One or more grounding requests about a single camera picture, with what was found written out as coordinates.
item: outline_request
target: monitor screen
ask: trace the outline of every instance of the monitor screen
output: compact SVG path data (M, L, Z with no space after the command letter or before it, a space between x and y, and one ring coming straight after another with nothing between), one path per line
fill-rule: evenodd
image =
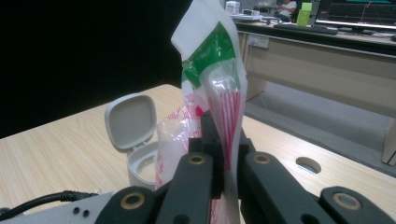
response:
M320 0L315 24L396 31L396 0Z

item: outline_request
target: flip-top lid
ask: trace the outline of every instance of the flip-top lid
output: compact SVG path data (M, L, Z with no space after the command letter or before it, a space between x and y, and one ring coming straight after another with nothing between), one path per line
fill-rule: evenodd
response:
M155 105L142 93L133 93L111 102L105 112L105 124L113 146L128 151L149 140L157 125Z

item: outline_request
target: cable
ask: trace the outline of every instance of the cable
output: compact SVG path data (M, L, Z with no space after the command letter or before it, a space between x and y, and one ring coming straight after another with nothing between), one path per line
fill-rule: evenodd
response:
M44 203L53 203L53 202L74 202L81 199L90 198L92 196L98 195L97 193L85 193L85 192L77 192L72 190L65 190L64 192L49 194L37 199L33 199L27 203L23 203L9 211L0 215L0 221L15 217L18 214L21 214L31 208L39 206Z

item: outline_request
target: table surface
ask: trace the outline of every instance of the table surface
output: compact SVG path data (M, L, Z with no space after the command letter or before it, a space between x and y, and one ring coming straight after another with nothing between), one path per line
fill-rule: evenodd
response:
M152 97L157 120L183 104L181 90L162 85ZM110 143L104 122L106 105L0 139L0 207L14 207L66 189L103 193L129 186L126 155ZM342 186L356 190L396 219L396 178L244 117L243 128L259 151L276 156L309 192ZM150 141L156 140L156 134ZM296 160L317 161L321 172L302 169ZM42 205L27 213L56 205Z

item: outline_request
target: desk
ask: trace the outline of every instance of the desk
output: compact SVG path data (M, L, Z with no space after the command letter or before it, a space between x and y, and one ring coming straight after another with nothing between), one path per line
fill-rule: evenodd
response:
M181 90L163 85L144 91L154 100L158 120L183 101ZM111 146L104 124L106 105L56 120L0 140L0 207L14 207L65 189L102 192L129 186L126 156ZM396 179L244 117L243 128L255 148L276 156L304 188L356 190L396 219ZM296 164L309 157L321 165L317 175ZM31 211L51 207L43 205Z
M265 81L396 118L396 42L389 37L281 31L262 22L236 22L247 69L247 98ZM249 35L269 38L251 47ZM389 126L383 162L394 165L396 122Z

